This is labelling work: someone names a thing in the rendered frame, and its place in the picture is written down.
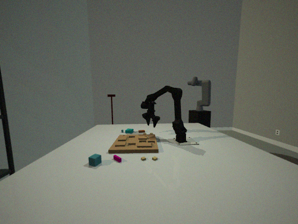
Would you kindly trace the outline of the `tan square board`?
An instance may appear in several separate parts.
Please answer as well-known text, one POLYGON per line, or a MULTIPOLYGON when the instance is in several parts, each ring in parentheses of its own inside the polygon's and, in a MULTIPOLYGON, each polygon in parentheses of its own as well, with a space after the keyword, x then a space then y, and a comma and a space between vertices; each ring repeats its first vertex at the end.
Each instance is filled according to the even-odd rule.
POLYGON ((158 153, 158 145, 155 135, 119 135, 108 153, 158 153))

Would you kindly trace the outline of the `magenta rectangular block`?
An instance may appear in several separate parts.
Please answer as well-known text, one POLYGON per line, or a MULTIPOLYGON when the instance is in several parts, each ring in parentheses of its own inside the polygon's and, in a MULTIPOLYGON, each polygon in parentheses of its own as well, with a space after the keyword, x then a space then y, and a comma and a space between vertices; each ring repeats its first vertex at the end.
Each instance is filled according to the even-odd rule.
POLYGON ((118 161, 118 162, 121 162, 121 158, 118 157, 117 155, 114 155, 114 159, 115 159, 116 161, 118 161))

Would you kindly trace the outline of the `teal cube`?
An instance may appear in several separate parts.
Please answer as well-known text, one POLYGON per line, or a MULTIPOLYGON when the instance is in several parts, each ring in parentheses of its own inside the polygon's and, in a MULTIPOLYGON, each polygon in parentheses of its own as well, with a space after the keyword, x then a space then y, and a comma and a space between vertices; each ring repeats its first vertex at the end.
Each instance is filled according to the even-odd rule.
POLYGON ((97 166, 102 162, 101 155, 94 154, 89 157, 89 165, 91 166, 97 166))

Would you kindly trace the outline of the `teal rectangular block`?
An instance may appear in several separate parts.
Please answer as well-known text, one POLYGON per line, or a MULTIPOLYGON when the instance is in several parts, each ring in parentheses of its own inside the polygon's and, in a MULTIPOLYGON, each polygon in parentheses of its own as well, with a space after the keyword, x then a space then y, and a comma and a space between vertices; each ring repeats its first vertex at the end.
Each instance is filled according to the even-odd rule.
POLYGON ((129 129, 128 128, 128 129, 125 130, 125 133, 130 133, 131 134, 133 131, 134 131, 134 129, 129 129))

